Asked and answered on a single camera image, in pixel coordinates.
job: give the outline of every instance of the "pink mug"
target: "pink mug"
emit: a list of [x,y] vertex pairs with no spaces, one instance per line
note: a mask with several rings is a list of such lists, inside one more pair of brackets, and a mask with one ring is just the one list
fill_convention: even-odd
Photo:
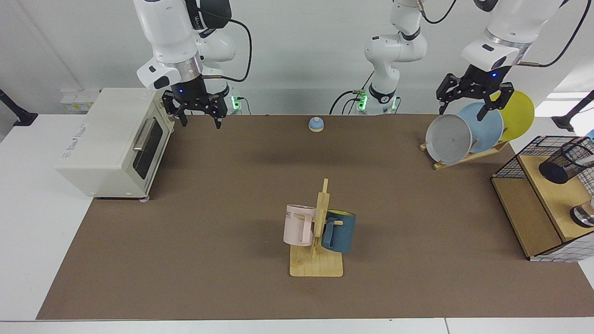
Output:
[[303,205],[287,205],[285,235],[283,241],[294,246],[311,246],[315,208]]

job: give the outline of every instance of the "black wire basket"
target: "black wire basket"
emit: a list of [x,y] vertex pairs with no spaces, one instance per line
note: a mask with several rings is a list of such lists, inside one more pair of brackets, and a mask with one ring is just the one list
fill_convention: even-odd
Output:
[[547,180],[564,184],[588,168],[594,167],[593,144],[590,138],[575,138],[561,146],[539,166]]

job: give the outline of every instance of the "mug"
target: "mug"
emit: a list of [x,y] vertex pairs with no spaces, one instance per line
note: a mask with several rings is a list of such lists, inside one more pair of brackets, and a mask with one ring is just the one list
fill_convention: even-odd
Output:
[[314,239],[314,233],[312,231],[312,220],[314,218],[314,207],[287,205],[283,241],[294,246],[311,246]]
[[353,241],[356,217],[354,213],[328,210],[328,215],[326,215],[328,222],[324,228],[322,246],[327,250],[339,253],[348,252]]

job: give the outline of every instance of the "plate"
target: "plate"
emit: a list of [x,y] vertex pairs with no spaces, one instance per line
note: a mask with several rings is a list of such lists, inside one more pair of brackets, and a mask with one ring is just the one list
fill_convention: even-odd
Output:
[[431,122],[425,140],[427,152],[435,161],[453,165],[470,151],[472,132],[457,115],[442,115]]
[[471,153],[480,153],[493,148],[503,134],[503,117],[499,110],[489,111],[481,122],[476,119],[484,105],[484,102],[471,103],[458,113],[458,117],[470,127],[473,143],[476,141],[470,149]]
[[501,140],[509,141],[521,137],[530,129],[534,122],[534,103],[528,95],[516,90],[503,110],[500,111],[503,117],[504,127],[507,129]]

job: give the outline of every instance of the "oven window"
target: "oven window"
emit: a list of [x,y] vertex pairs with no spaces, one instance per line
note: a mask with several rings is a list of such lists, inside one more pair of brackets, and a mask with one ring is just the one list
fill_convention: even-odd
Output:
[[156,121],[154,123],[153,129],[150,132],[146,147],[144,148],[144,150],[136,153],[136,158],[134,158],[134,163],[132,164],[134,170],[136,171],[136,173],[140,175],[142,179],[147,178],[150,165],[153,163],[154,155],[157,153],[157,147],[159,146],[162,137],[163,128],[161,127],[159,122]]

